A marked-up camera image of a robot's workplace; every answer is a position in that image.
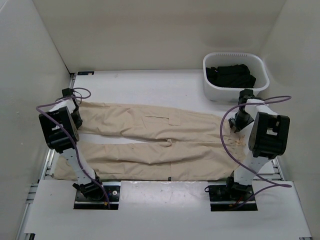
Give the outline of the beige trousers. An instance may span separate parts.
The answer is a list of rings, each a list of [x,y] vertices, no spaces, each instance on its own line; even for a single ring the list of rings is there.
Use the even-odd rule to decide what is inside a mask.
[[[131,143],[79,141],[88,165],[103,180],[215,181],[242,162],[244,139],[219,116],[152,105],[82,102],[82,134],[129,138]]]

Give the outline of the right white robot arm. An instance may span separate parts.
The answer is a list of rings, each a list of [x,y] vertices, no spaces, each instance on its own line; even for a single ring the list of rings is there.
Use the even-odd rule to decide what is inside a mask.
[[[258,175],[261,168],[277,156],[285,153],[290,129],[290,118],[272,111],[268,104],[276,103],[275,97],[263,100],[251,93],[242,91],[238,98],[237,113],[228,120],[234,133],[249,129],[247,140],[248,154],[240,162],[228,151],[225,142],[222,146],[227,154],[239,164],[227,178],[224,193],[230,200],[252,193],[252,182],[255,177],[270,184],[270,187],[290,188],[290,185],[271,182]]]

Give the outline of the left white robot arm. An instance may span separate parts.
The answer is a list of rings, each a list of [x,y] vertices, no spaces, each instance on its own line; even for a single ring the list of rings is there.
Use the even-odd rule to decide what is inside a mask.
[[[82,119],[74,97],[39,105],[36,110],[47,146],[64,157],[75,173],[77,182],[73,187],[86,198],[108,202],[109,197],[100,178],[77,147],[80,136],[76,124],[81,124]]]

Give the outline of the black trousers in basket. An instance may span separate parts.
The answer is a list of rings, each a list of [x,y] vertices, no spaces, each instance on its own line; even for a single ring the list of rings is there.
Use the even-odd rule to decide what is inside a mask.
[[[251,89],[256,83],[256,78],[245,64],[206,67],[205,72],[208,81],[221,88]]]

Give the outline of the white plastic basket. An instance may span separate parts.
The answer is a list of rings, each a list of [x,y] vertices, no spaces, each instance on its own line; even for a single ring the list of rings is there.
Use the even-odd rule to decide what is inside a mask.
[[[237,102],[242,88],[219,87],[211,84],[207,77],[207,67],[228,67],[244,64],[256,78],[253,94],[257,96],[266,90],[270,80],[265,64],[260,57],[245,52],[212,52],[207,54],[202,62],[203,65],[203,91],[208,100],[221,102]]]

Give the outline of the aluminium frame rail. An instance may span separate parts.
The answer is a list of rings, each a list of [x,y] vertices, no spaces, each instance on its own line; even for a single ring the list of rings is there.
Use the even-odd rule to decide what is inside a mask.
[[[40,171],[39,177],[37,181],[44,180],[47,174],[47,171],[51,168],[52,161],[55,155],[55,151],[53,149],[49,149],[47,154],[45,155],[42,169]]]

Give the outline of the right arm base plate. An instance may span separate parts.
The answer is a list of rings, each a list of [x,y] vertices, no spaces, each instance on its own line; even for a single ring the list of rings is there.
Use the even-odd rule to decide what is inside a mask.
[[[257,203],[251,185],[244,188],[227,184],[208,185],[204,189],[209,194],[211,212],[252,212],[257,211]]]

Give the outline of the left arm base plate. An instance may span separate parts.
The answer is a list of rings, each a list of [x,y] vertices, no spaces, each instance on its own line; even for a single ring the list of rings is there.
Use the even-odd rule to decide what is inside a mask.
[[[120,181],[105,181],[103,183],[105,192],[107,193],[107,201],[104,193],[99,188],[97,194],[93,197],[84,196],[83,193],[77,189],[73,209],[74,210],[118,210],[121,196],[121,182]]]

